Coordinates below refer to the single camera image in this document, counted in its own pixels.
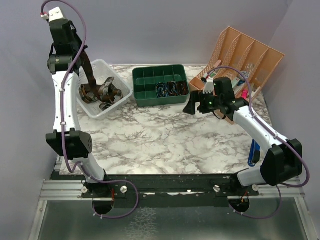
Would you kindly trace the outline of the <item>brown red patterned tie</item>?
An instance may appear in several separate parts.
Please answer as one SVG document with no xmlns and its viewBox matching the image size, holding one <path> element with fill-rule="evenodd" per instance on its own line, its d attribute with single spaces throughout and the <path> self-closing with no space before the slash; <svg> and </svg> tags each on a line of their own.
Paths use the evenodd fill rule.
<svg viewBox="0 0 320 240">
<path fill-rule="evenodd" d="M 80 59 L 81 59 L 81 66 L 87 77 L 90 90 L 97 96 L 98 95 L 97 82 L 94 77 L 93 68 L 92 68 L 90 59 L 87 53 L 85 52 L 85 50 L 83 50 L 82 53 L 80 54 Z"/>
</svg>

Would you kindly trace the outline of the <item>peach desk organizer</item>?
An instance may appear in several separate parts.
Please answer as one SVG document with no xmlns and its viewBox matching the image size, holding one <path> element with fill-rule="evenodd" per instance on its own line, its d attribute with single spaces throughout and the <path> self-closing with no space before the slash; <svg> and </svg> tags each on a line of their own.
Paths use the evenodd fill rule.
<svg viewBox="0 0 320 240">
<path fill-rule="evenodd" d="M 283 53 L 229 26 L 220 34 L 207 66 L 189 82 L 189 89 L 192 92 L 202 90 L 205 84 L 201 78 L 206 74 L 210 74 L 213 79 L 240 79 L 240 75 L 231 69 L 213 71 L 218 66 L 229 66 L 240 72 L 250 73 L 247 80 L 250 83 L 252 100 L 255 100 L 284 56 Z"/>
</svg>

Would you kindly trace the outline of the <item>white plastic basket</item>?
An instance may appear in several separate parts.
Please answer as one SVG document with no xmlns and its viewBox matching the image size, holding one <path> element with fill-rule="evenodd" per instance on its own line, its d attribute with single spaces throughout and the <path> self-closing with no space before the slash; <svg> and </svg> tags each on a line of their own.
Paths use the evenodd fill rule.
<svg viewBox="0 0 320 240">
<path fill-rule="evenodd" d="M 99 88 L 105 86 L 103 90 L 105 93 L 107 93 L 108 89 L 112 85 L 122 92 L 120 96 L 115 98 L 114 103 L 107 108 L 103 107 L 104 103 L 98 100 L 94 94 L 89 94 L 90 97 L 93 97 L 93 101 L 89 102 L 88 100 L 85 100 L 85 95 L 82 93 L 82 85 L 86 85 L 88 83 L 88 79 L 84 70 L 82 68 L 79 70 L 79 79 L 76 90 L 77 103 L 90 118 L 102 120 L 106 118 L 107 115 L 120 110 L 120 108 L 122 108 L 129 101 L 129 98 L 133 94 L 133 90 L 129 84 L 124 81 L 120 75 L 104 60 L 94 60 L 91 62 L 91 66 L 93 69 L 93 75 Z"/>
</svg>

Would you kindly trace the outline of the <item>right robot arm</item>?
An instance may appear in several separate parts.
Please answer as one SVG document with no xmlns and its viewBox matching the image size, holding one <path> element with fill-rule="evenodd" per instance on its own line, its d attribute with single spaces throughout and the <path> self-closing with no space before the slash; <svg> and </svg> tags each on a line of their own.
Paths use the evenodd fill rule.
<svg viewBox="0 0 320 240">
<path fill-rule="evenodd" d="M 240 196 L 248 186 L 276 186 L 302 173 L 302 144 L 276 132 L 250 108 L 244 98 L 236 98 L 228 77 L 209 78 L 203 90 L 193 91 L 183 109 L 185 114 L 212 113 L 219 110 L 224 117 L 242 127 L 264 152 L 260 167 L 251 167 L 233 174 L 229 189 Z"/>
</svg>

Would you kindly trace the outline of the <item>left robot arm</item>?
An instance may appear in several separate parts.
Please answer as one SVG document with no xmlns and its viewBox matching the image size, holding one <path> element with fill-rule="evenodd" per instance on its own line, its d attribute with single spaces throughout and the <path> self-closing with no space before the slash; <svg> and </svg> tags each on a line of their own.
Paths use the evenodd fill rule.
<svg viewBox="0 0 320 240">
<path fill-rule="evenodd" d="M 105 171 L 95 160 L 93 142 L 89 133 L 83 132 L 77 114 L 77 90 L 80 70 L 83 70 L 89 90 L 98 96 L 97 82 L 86 53 L 85 41 L 80 39 L 72 21 L 61 18 L 48 22 L 53 44 L 47 61 L 55 90 L 55 119 L 53 131 L 46 134 L 47 144 L 65 160 L 74 164 L 68 171 L 79 168 L 86 182 L 93 185 L 97 196 L 106 197 L 111 190 L 104 181 Z"/>
</svg>

